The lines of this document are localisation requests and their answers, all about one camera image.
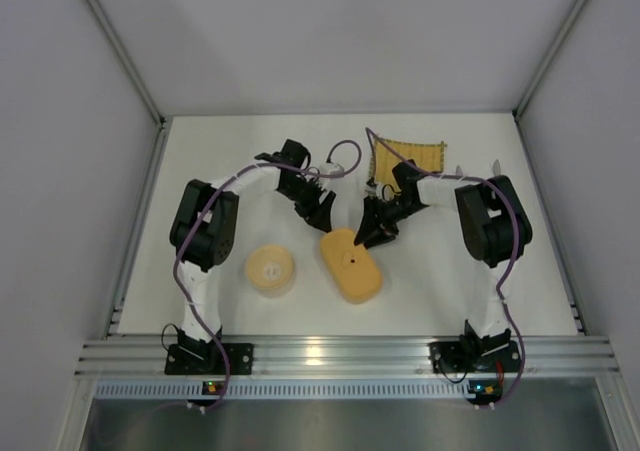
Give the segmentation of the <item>oblong tan box lid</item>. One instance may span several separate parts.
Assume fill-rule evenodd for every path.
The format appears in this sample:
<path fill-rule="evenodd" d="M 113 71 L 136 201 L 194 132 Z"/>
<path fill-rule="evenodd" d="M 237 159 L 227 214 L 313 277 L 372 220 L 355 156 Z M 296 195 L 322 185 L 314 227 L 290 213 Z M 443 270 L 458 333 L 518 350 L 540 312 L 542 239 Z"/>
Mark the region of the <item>oblong tan box lid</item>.
<path fill-rule="evenodd" d="M 379 272 L 382 275 L 368 250 L 363 245 L 355 245 L 354 238 L 353 230 L 341 228 L 325 234 L 320 240 L 321 256 L 339 292 L 339 279 L 347 273 Z"/>

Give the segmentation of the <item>bamboo sushi mat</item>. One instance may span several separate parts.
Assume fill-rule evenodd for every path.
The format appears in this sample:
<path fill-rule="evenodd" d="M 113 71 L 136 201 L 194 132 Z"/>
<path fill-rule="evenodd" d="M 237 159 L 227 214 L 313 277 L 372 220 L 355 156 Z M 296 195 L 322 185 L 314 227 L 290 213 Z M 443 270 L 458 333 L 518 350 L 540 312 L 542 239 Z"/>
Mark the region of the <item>bamboo sushi mat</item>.
<path fill-rule="evenodd" d="M 368 184 L 391 185 L 398 189 L 392 169 L 400 159 L 389 151 L 378 139 L 368 137 L 371 157 L 367 177 Z M 444 170 L 446 143 L 418 144 L 384 139 L 384 142 L 397 154 L 431 173 L 441 173 Z"/>

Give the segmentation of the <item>round tan lid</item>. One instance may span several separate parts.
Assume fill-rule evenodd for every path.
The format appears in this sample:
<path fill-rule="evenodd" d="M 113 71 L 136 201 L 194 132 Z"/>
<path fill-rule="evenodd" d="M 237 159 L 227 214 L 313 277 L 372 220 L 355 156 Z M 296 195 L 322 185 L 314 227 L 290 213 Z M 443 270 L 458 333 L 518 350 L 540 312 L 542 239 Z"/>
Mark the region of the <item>round tan lid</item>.
<path fill-rule="evenodd" d="M 293 254 L 285 247 L 268 244 L 254 249 L 247 257 L 244 272 L 266 278 L 295 274 Z"/>

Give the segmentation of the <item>metal tongs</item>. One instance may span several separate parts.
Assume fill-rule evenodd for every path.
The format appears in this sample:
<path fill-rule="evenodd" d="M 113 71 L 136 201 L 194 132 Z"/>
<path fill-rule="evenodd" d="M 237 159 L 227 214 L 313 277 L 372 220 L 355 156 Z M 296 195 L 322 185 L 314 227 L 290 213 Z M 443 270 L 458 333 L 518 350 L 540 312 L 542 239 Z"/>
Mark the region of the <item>metal tongs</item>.
<path fill-rule="evenodd" d="M 495 160 L 493 164 L 490 166 L 491 175 L 493 177 L 500 176 L 502 174 L 501 163 L 499 160 Z M 454 175 L 460 179 L 469 177 L 468 173 L 465 173 L 460 165 L 456 166 Z"/>

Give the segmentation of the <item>oblong tan lunch box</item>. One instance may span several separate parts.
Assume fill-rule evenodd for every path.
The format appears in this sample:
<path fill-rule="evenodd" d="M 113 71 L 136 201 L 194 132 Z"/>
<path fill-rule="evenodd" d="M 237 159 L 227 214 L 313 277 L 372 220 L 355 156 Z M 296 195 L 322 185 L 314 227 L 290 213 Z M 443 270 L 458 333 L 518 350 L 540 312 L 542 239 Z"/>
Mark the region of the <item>oblong tan lunch box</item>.
<path fill-rule="evenodd" d="M 379 272 L 347 273 L 339 279 L 339 289 L 345 300 L 352 304 L 365 303 L 381 290 L 383 278 Z"/>

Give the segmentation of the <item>round steel container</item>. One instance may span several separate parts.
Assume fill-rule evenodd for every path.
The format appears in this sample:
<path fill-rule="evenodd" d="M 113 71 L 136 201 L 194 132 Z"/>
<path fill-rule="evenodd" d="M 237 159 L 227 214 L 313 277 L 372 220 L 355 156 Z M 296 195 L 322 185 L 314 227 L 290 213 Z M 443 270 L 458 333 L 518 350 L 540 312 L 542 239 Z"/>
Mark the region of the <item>round steel container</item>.
<path fill-rule="evenodd" d="M 293 289 L 295 274 L 291 273 L 270 278 L 248 274 L 247 280 L 258 294 L 265 298 L 275 299 L 284 297 Z"/>

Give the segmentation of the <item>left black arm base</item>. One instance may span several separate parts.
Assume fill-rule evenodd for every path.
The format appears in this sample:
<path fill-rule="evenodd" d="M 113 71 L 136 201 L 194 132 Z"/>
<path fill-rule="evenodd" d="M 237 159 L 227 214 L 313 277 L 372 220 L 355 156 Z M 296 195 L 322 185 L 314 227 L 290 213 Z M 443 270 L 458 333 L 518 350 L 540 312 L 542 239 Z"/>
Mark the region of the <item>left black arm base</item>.
<path fill-rule="evenodd" d="M 164 373 L 175 376 L 195 375 L 251 375 L 254 345 L 251 343 L 222 343 L 226 357 L 214 343 L 189 349 L 180 344 L 169 346 Z"/>

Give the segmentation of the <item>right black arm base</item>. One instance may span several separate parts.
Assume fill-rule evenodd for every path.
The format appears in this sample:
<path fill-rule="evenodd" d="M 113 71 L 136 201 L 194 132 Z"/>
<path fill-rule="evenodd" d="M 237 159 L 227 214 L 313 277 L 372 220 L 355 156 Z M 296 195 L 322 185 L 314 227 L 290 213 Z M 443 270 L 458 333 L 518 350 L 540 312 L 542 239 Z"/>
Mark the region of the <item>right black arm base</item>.
<path fill-rule="evenodd" d="M 464 373 L 496 373 L 498 365 L 505 373 L 515 373 L 522 363 L 517 344 L 513 341 L 498 348 L 483 351 L 464 350 L 459 341 L 436 341 L 428 345 L 434 371 L 447 376 Z"/>

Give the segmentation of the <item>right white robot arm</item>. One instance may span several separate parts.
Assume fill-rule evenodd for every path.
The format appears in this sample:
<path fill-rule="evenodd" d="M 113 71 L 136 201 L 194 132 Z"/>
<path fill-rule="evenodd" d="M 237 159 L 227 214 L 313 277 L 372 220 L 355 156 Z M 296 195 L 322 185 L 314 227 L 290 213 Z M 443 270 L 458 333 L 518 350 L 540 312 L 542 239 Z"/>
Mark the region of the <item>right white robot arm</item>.
<path fill-rule="evenodd" d="M 354 243 L 366 248 L 387 244 L 398 237 L 401 221 L 428 208 L 455 212 L 466 251 L 488 268 L 475 279 L 470 308 L 488 312 L 489 297 L 495 296 L 506 323 L 496 335 L 481 335 L 479 317 L 470 315 L 459 336 L 458 355 L 449 363 L 479 369 L 511 345 L 516 346 L 516 361 L 520 363 L 524 358 L 521 332 L 514 323 L 503 287 L 532 241 L 533 229 L 510 178 L 429 173 L 407 159 L 400 160 L 392 173 L 399 191 L 391 199 L 380 193 L 364 199 Z"/>

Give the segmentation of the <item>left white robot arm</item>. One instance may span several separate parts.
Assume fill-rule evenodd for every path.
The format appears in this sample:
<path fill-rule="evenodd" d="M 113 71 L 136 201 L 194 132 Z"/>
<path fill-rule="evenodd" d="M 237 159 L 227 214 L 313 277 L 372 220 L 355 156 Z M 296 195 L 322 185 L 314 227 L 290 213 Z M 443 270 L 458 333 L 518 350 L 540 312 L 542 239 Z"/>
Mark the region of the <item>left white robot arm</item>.
<path fill-rule="evenodd" d="M 277 192 L 306 224 L 329 232 L 336 194 L 327 189 L 328 181 L 343 172 L 331 161 L 312 166 L 307 148 L 288 139 L 281 150 L 256 155 L 233 176 L 188 182 L 169 236 L 176 251 L 174 279 L 185 298 L 182 338 L 209 344 L 220 335 L 219 290 L 209 283 L 231 254 L 240 206 Z"/>

